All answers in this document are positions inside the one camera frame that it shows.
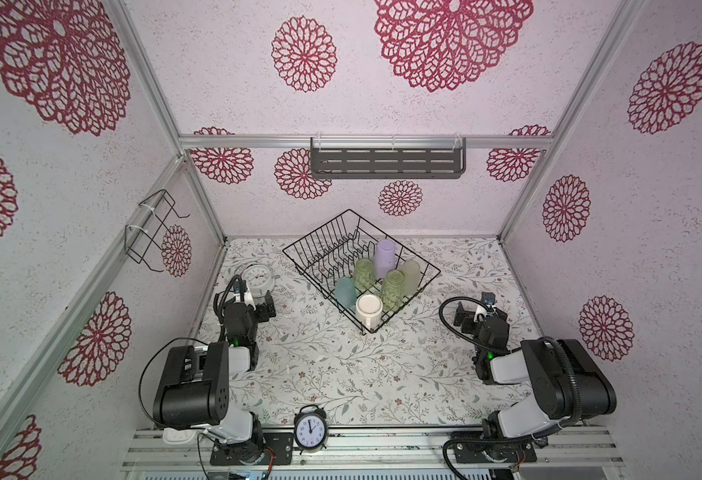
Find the pale yellow textured cup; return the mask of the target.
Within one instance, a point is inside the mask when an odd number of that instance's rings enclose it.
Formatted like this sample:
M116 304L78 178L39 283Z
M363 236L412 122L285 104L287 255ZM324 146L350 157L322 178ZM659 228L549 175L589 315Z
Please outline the pale yellow textured cup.
M420 264L414 258L405 260L399 267L405 277L403 295L405 297L413 296L418 288L422 278L420 272Z

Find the green transparent cup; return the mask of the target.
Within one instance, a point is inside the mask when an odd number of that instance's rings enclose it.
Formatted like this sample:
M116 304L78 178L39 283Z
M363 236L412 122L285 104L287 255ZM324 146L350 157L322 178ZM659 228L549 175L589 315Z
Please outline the green transparent cup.
M380 290L384 312L395 312L403 305L405 280L405 274L399 269L386 273Z
M359 294L363 294L374 287L376 283L375 266L370 258L357 260L354 266L353 280Z

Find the teal transparent cup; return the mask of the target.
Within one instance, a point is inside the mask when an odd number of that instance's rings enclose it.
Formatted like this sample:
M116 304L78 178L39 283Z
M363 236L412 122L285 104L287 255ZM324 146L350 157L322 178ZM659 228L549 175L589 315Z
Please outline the teal transparent cup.
M334 287L334 296L342 307L353 312L357 300L357 290L353 278L348 276L339 278Z

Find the red white mug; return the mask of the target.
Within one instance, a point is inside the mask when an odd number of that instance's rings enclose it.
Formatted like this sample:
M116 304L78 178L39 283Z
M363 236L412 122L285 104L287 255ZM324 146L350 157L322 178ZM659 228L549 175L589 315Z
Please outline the red white mug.
M356 318L369 331L373 331L379 326L382 313L383 303L377 295L366 293L356 300Z

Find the lavender plastic cup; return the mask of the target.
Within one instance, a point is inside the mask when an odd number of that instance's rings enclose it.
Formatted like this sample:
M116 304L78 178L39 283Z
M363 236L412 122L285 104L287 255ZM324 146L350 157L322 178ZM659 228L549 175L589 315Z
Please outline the lavender plastic cup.
M373 264L378 280L384 279L389 271L396 268L396 250L396 244L390 239L382 239L375 245Z

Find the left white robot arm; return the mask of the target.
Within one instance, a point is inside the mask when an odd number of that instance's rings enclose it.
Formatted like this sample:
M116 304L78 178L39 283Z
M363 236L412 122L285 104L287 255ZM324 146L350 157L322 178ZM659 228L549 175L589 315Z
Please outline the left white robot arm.
M249 297L215 296L219 338L207 345L170 349L153 403L152 418L170 446L204 438L226 461L254 464L266 455L262 426L253 412L231 400L230 377L251 372L259 360L258 326L276 316L272 294L256 304Z

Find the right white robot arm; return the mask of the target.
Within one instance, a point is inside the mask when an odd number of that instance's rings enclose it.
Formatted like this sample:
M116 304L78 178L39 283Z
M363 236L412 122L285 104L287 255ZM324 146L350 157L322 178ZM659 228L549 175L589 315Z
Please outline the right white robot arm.
M449 331L473 345L482 383L530 384L527 397L483 420L481 439L489 444L543 439L616 410L613 386L579 341L542 336L510 349L508 316L492 300L453 297L438 315Z

